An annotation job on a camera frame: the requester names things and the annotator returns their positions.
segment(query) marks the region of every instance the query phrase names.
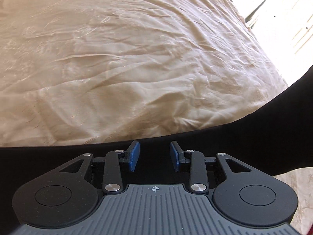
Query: gray base plate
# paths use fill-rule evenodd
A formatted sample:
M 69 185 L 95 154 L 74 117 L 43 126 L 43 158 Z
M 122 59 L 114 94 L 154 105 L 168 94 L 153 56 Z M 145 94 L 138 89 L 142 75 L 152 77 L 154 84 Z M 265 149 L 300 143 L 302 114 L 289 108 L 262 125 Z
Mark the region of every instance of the gray base plate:
M 62 229 L 22 225 L 14 235 L 300 235 L 288 224 L 253 229 L 222 217 L 201 194 L 191 194 L 180 184 L 129 185 L 104 197 L 99 208 L 84 221 Z

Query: wrinkled fabric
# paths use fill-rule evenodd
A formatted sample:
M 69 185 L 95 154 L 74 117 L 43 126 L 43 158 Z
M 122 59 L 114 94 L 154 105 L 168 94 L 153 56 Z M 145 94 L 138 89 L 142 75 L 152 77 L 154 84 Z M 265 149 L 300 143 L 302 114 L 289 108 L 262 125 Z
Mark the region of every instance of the wrinkled fabric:
M 0 0 L 0 145 L 216 126 L 287 88 L 230 0 Z
M 313 167 L 292 170 L 275 177 L 295 190 L 299 204 L 290 224 L 300 234 L 307 234 L 313 221 Z

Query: black mount bracket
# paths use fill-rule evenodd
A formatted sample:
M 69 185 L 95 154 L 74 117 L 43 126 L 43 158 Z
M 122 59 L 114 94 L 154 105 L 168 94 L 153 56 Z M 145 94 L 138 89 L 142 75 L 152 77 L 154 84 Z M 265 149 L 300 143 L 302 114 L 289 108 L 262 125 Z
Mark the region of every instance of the black mount bracket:
M 114 150 L 105 157 L 86 153 L 24 184 L 12 199 L 20 223 L 60 228 L 83 220 L 104 194 L 123 191 L 120 166 L 123 171 L 134 171 L 139 153 L 138 141 L 126 151 Z M 102 189 L 97 186 L 99 173 L 103 174 Z
M 298 205 L 293 189 L 232 156 L 205 157 L 196 150 L 184 151 L 172 141 L 173 167 L 175 172 L 189 173 L 187 188 L 130 183 L 123 187 L 123 172 L 135 170 L 139 154 L 138 141 L 105 157 L 83 154 L 24 184 L 12 200 L 24 224 L 15 234 L 121 235 L 129 229 L 140 233 L 141 227 L 142 233 L 157 230 L 156 234 L 164 235 L 169 234 L 163 232 L 167 227 L 173 234 L 202 229 L 203 234 L 214 235 L 218 222 L 232 234 L 298 234 L 287 225 Z M 111 211 L 121 219 L 111 219 Z M 184 218 L 192 219 L 195 227 Z

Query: bed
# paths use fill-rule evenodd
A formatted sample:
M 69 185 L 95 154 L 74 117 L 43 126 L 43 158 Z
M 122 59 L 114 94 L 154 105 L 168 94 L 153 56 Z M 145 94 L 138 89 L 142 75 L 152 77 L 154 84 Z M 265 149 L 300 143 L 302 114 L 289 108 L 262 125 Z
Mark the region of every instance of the bed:
M 2 147 L 200 130 L 243 118 L 288 87 L 230 0 L 0 0 L 0 8 Z

